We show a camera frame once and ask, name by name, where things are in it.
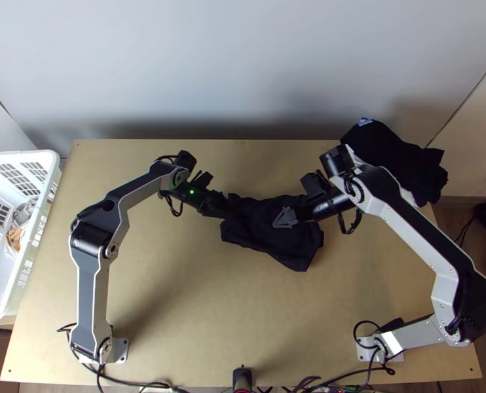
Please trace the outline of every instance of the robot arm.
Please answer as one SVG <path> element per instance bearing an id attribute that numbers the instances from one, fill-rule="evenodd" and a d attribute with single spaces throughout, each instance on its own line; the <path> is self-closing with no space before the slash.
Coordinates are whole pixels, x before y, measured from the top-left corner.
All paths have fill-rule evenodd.
<path id="1" fill-rule="evenodd" d="M 78 271 L 77 326 L 70 345 L 84 362 L 123 362 L 128 340 L 112 338 L 106 322 L 108 271 L 128 230 L 126 211 L 147 197 L 176 198 L 210 217 L 224 218 L 230 207 L 221 193 L 208 190 L 212 175 L 199 173 L 186 181 L 196 160 L 182 151 L 170 164 L 157 160 L 149 173 L 118 187 L 81 212 L 72 225 L 69 248 Z M 434 314 L 403 323 L 394 320 L 367 337 L 359 337 L 358 358 L 385 362 L 408 348 L 447 342 L 466 346 L 486 332 L 486 277 L 454 242 L 413 205 L 411 195 L 383 167 L 370 166 L 340 145 L 320 157 L 328 180 L 317 171 L 302 180 L 307 190 L 303 208 L 285 208 L 273 227 L 287 230 L 299 221 L 338 215 L 350 234 L 362 214 L 382 218 L 436 273 L 432 290 Z M 357 207 L 356 221 L 346 229 L 341 212 Z"/>
<path id="2" fill-rule="evenodd" d="M 110 191 L 83 210 L 72 223 L 69 249 L 77 266 L 77 325 L 70 346 L 82 362 L 124 362 L 128 340 L 112 337 L 107 323 L 109 266 L 129 228 L 127 211 L 161 190 L 183 183 L 188 169 L 156 160 L 148 173 Z"/>
<path id="3" fill-rule="evenodd" d="M 361 212 L 382 218 L 436 274 L 434 314 L 409 323 L 394 320 L 359 337 L 358 358 L 378 362 L 408 348 L 447 342 L 467 346 L 486 333 L 486 277 L 452 240 L 409 201 L 406 190 L 383 167 L 362 162 L 347 145 L 320 157 L 330 182 Z"/>

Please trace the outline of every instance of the black cloth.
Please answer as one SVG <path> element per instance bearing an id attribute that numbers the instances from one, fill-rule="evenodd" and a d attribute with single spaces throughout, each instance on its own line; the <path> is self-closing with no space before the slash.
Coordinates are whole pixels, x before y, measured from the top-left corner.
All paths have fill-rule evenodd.
<path id="1" fill-rule="evenodd" d="M 366 163 L 388 169 L 418 206 L 436 203 L 447 184 L 447 171 L 439 166 L 443 150 L 406 143 L 382 122 L 362 119 L 340 141 Z"/>
<path id="2" fill-rule="evenodd" d="M 298 223 L 292 228 L 274 228 L 272 223 L 283 207 L 296 209 L 303 197 L 281 195 L 256 200 L 229 194 L 229 215 L 221 223 L 221 239 L 256 251 L 266 252 L 287 268 L 305 272 L 319 247 L 323 231 L 317 222 Z"/>

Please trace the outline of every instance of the black cable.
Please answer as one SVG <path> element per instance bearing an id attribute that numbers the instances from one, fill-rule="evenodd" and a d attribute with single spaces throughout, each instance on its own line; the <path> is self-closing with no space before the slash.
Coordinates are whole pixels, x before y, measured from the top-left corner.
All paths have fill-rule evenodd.
<path id="1" fill-rule="evenodd" d="M 454 239 L 454 243 L 457 243 L 458 240 L 461 239 L 461 242 L 460 242 L 460 248 L 463 248 L 463 244 L 465 243 L 465 236 L 467 235 L 467 232 L 468 232 L 468 229 L 470 228 L 470 226 L 472 225 L 472 223 L 474 222 L 474 215 L 465 223 L 465 225 L 463 225 L 463 228 L 461 229 L 461 231 L 459 232 L 458 236 Z"/>
<path id="2" fill-rule="evenodd" d="M 174 209 L 174 205 L 172 203 L 172 198 L 168 195 L 164 195 L 166 203 L 170 207 L 170 212 L 174 215 L 174 217 L 179 217 L 183 213 L 183 201 L 179 204 L 179 210 Z"/>
<path id="3" fill-rule="evenodd" d="M 375 322 L 373 322 L 373 321 L 363 320 L 363 321 L 359 321 L 354 326 L 354 329 L 352 330 L 352 335 L 354 336 L 354 341 L 359 346 L 361 346 L 362 348 L 365 348 L 365 349 L 373 349 L 374 350 L 373 353 L 372 353 L 372 356 L 370 358 L 369 367 L 368 368 L 366 368 L 366 369 L 360 369 L 360 370 L 356 370 L 356 371 L 351 371 L 350 373 L 342 374 L 342 375 L 340 375 L 338 377 L 329 379 L 329 380 L 324 381 L 324 382 L 322 382 L 322 383 L 320 383 L 320 384 L 318 384 L 316 386 L 311 386 L 309 388 L 307 388 L 307 385 L 310 384 L 311 382 L 314 382 L 316 379 L 319 379 L 319 377 L 315 377 L 315 376 L 307 377 L 307 378 L 304 378 L 293 390 L 289 390 L 285 386 L 282 386 L 283 390 L 285 390 L 285 392 L 287 392 L 287 393 L 296 393 L 298 390 L 303 390 L 304 393 L 311 393 L 312 391 L 314 391 L 314 390 L 316 390 L 318 388 L 324 388 L 324 387 L 328 388 L 333 383 L 335 383 L 337 381 L 340 381 L 341 379 L 344 379 L 344 378 L 347 378 L 347 377 L 351 377 L 353 375 L 357 375 L 357 374 L 361 374 L 361 373 L 367 373 L 367 377 L 365 378 L 365 383 L 363 384 L 363 386 L 358 387 L 358 389 L 351 390 L 351 389 L 347 389 L 346 387 L 341 387 L 341 386 L 339 387 L 339 389 L 341 389 L 344 392 L 360 393 L 361 391 L 365 390 L 366 388 L 371 388 L 371 386 L 369 385 L 369 381 L 370 381 L 370 376 L 371 376 L 372 371 L 385 371 L 389 375 L 396 374 L 396 370 L 394 370 L 394 369 L 392 369 L 390 367 L 387 367 L 386 363 L 389 360 L 391 360 L 394 357 L 396 357 L 398 354 L 395 354 L 394 356 L 391 356 L 391 357 L 387 357 L 386 356 L 386 354 L 388 353 L 387 348 L 385 347 L 384 343 L 381 340 L 379 340 L 378 338 L 376 338 L 376 337 L 374 338 L 374 340 L 378 342 L 378 344 L 376 344 L 376 345 L 369 346 L 369 345 L 361 344 L 361 340 L 358 338 L 358 335 L 357 335 L 357 330 L 363 324 L 371 324 L 371 325 L 374 325 L 376 327 L 376 329 L 380 329 L 380 326 L 378 324 L 376 324 Z M 384 359 L 381 362 L 381 366 L 380 367 L 372 367 L 373 362 L 374 362 L 374 359 L 376 357 L 376 354 L 379 351 L 381 351 L 380 345 L 383 346 L 383 349 L 384 349 L 384 353 L 385 353 Z"/>
<path id="4" fill-rule="evenodd" d="M 358 339 L 356 332 L 357 332 L 358 328 L 361 325 L 364 325 L 364 324 L 371 324 L 371 325 L 374 325 L 376 327 L 376 329 L 378 329 L 378 330 L 380 329 L 379 325 L 376 322 L 372 322 L 372 321 L 369 321 L 369 320 L 359 321 L 356 325 L 354 325 L 354 329 L 352 329 L 352 336 L 354 336 L 354 341 L 360 347 L 365 348 L 365 349 L 376 349 L 376 348 L 378 348 L 377 345 L 370 345 L 370 346 L 363 345 L 363 344 L 361 344 L 361 340 Z"/>
<path id="5" fill-rule="evenodd" d="M 57 329 L 56 331 L 59 332 L 59 333 L 66 333 L 66 337 L 67 337 L 67 342 L 70 346 L 70 327 L 73 327 L 75 326 L 76 324 L 68 324 L 68 325 L 65 325 L 59 329 Z M 75 350 L 70 347 L 70 351 L 72 352 L 72 355 L 74 355 L 74 357 L 79 361 L 79 356 L 78 354 L 75 352 Z M 116 384 L 121 384 L 121 385 L 124 385 L 124 386 L 133 386 L 133 387 L 137 387 L 137 388 L 141 388 L 141 392 L 143 392 L 143 390 L 145 388 L 161 388 L 161 389 L 172 389 L 173 391 L 175 392 L 178 392 L 178 393 L 189 393 L 187 390 L 185 389 L 182 389 L 182 388 L 178 388 L 176 386 L 172 386 L 168 383 L 165 383 L 165 382 L 159 382 L 159 381 L 153 381 L 153 382 L 149 382 L 149 383 L 139 383 L 139 382 L 132 382 L 132 381 L 123 381 L 121 379 L 116 379 L 116 378 L 112 378 L 112 377 L 109 377 L 108 375 L 105 375 L 103 373 L 103 370 L 105 368 L 105 364 L 102 364 L 99 366 L 99 368 L 96 370 L 94 368 L 92 368 L 91 366 L 89 366 L 88 364 L 85 364 L 85 363 L 81 363 L 81 365 L 86 368 L 87 370 L 89 370 L 91 373 L 95 374 L 96 375 L 96 384 L 98 386 L 98 390 L 100 391 L 100 393 L 103 392 L 102 390 L 102 387 L 101 387 L 101 384 L 100 384 L 100 379 L 105 379 L 107 381 L 110 381 L 110 382 L 113 382 L 113 383 L 116 383 Z"/>
<path id="6" fill-rule="evenodd" d="M 356 219 L 354 220 L 353 223 L 350 224 L 350 228 L 345 227 L 345 220 L 343 219 L 343 214 L 339 212 L 337 214 L 337 223 L 339 224 L 339 228 L 341 230 L 341 233 L 343 234 L 351 234 L 353 233 L 358 225 L 362 222 L 362 217 L 363 213 L 362 211 L 358 208 L 356 209 Z"/>
<path id="7" fill-rule="evenodd" d="M 363 386 L 359 390 L 350 390 L 350 389 L 347 389 L 347 388 L 344 388 L 344 387 L 339 387 L 339 389 L 343 390 L 344 392 L 360 393 L 367 388 L 369 381 L 370 381 L 370 376 L 371 376 L 372 371 L 382 371 L 383 370 L 383 371 L 387 372 L 389 375 L 394 375 L 396 373 L 396 371 L 394 371 L 394 369 L 392 369 L 392 368 L 387 367 L 384 363 L 382 364 L 381 367 L 372 367 L 372 364 L 373 364 L 374 359 L 376 357 L 376 353 L 378 353 L 378 351 L 380 351 L 380 349 L 379 349 L 379 347 L 376 347 L 376 349 L 374 350 L 374 352 L 372 353 L 372 356 L 370 358 L 368 368 L 356 370 L 356 371 L 351 371 L 350 373 L 346 373 L 346 374 L 340 375 L 339 377 L 329 379 L 328 381 L 322 382 L 321 384 L 319 384 L 317 386 L 312 386 L 308 389 L 305 389 L 305 392 L 310 393 L 310 392 L 312 392 L 312 391 L 314 391 L 318 388 L 325 388 L 325 387 L 328 388 L 334 382 L 337 382 L 341 379 L 351 377 L 352 375 L 356 375 L 356 374 L 367 373 L 367 377 L 365 378 L 365 383 L 363 384 Z"/>
<path id="8" fill-rule="evenodd" d="M 105 368 L 105 365 L 100 364 L 100 366 L 98 368 L 98 372 L 96 374 L 96 385 L 98 385 L 98 390 L 100 391 L 100 393 L 104 393 L 103 388 L 101 387 L 101 384 L 100 384 L 101 372 L 103 371 L 104 368 Z"/>

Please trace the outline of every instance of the table surface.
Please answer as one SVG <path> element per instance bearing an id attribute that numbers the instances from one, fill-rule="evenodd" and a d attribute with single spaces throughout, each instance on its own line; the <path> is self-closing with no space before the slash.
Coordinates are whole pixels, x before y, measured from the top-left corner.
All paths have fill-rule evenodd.
<path id="1" fill-rule="evenodd" d="M 210 187 L 268 198 L 303 193 L 299 179 L 320 167 L 337 141 L 76 141 L 36 255 L 1 374 L 4 381 L 94 384 L 56 333 L 76 317 L 76 268 L 69 224 L 108 190 L 143 173 L 160 155 L 190 151 Z M 429 206 L 422 209 L 434 220 Z M 345 221 L 353 221 L 353 211 Z M 232 370 L 251 367 L 259 386 L 297 384 L 365 368 L 352 328 L 412 320 L 432 312 L 434 275 L 377 217 L 365 215 L 350 236 L 333 217 L 321 222 L 325 246 L 304 273 L 269 256 L 224 243 L 220 220 L 189 206 L 174 217 L 156 196 L 129 211 L 131 228 L 110 270 L 107 320 L 130 339 L 128 360 L 107 374 L 180 386 L 229 386 Z M 396 375 L 372 383 L 481 377 L 474 346 L 413 349 Z M 346 380 L 363 383 L 365 375 Z"/>

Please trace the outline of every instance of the white laundry basket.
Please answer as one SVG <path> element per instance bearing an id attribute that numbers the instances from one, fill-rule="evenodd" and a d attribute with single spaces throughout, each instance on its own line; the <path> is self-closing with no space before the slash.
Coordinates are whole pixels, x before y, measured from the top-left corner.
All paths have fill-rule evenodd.
<path id="1" fill-rule="evenodd" d="M 60 178 L 54 151 L 0 153 L 0 319 L 18 311 Z M 31 217 L 19 232 L 16 251 L 5 245 L 7 231 L 17 219 L 17 207 L 27 202 Z"/>

